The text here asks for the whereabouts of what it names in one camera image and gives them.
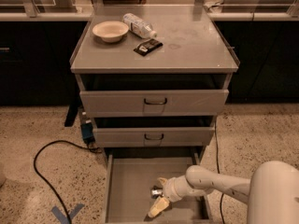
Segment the gray countertop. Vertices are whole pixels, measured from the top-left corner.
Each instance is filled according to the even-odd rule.
[[[121,21],[128,12],[150,21],[158,33],[156,39],[164,45],[142,57],[133,49],[146,39],[131,32],[116,44],[95,39],[95,24]],[[231,73],[237,69],[202,7],[99,7],[96,14],[72,63],[74,73]]]

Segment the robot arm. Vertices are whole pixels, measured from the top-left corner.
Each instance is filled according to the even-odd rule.
[[[149,217],[186,196],[203,196],[216,189],[248,205],[249,224],[298,223],[299,171],[281,161],[262,164],[251,180],[219,175],[198,165],[188,168],[186,175],[159,180],[163,196],[151,207]]]

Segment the power cord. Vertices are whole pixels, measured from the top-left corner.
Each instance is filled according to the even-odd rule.
[[[219,166],[219,145],[218,145],[218,137],[217,137],[217,118],[215,120],[215,140],[216,140],[216,164],[217,164],[217,172],[218,172],[218,174],[220,174],[221,173],[221,169],[220,169],[220,166]],[[220,201],[219,209],[221,211],[222,222],[223,222],[223,224],[225,224],[224,217],[223,217],[223,212],[222,212],[223,197],[224,197],[224,193],[221,195],[221,201]]]
[[[88,147],[82,147],[82,146],[76,145],[76,144],[74,144],[74,143],[72,143],[72,142],[69,142],[69,141],[66,141],[66,140],[56,140],[56,141],[52,141],[52,142],[48,143],[47,145],[43,146],[43,147],[37,152],[37,154],[36,154],[36,156],[35,156],[35,159],[34,159],[34,168],[35,168],[35,171],[36,171],[37,175],[39,175],[39,177],[41,177],[41,178],[47,183],[47,185],[51,188],[51,190],[55,193],[55,195],[56,195],[56,197],[58,198],[59,202],[60,202],[61,205],[63,206],[63,209],[64,209],[64,212],[65,212],[65,214],[66,214],[66,218],[67,218],[67,220],[68,220],[68,223],[69,223],[69,224],[72,224],[71,216],[69,216],[69,214],[68,214],[68,211],[67,211],[67,208],[66,208],[66,206],[65,206],[65,204],[64,204],[63,199],[61,198],[61,196],[59,195],[59,193],[57,192],[57,190],[55,189],[55,187],[48,181],[48,179],[47,179],[45,176],[43,176],[41,173],[39,173],[39,171],[37,170],[37,167],[36,167],[37,158],[38,158],[38,156],[40,155],[40,153],[41,153],[45,148],[47,148],[47,147],[49,147],[49,146],[52,146],[52,145],[54,145],[54,144],[57,144],[57,143],[66,143],[66,144],[71,145],[71,146],[73,146],[73,147],[77,147],[77,148],[80,148],[80,149],[83,149],[83,150],[88,150],[88,151],[91,151],[91,152],[94,152],[94,151],[98,150],[99,147],[97,147],[97,148],[88,148]]]

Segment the plastic bottle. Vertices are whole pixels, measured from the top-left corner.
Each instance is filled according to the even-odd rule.
[[[148,21],[144,21],[132,13],[125,14],[123,22],[129,26],[131,32],[141,38],[154,38],[157,36],[157,32],[152,29],[152,25]]]

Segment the bowl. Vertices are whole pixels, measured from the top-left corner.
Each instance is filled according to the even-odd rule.
[[[93,34],[108,43],[120,41],[128,31],[128,25],[121,21],[104,21],[93,27]]]

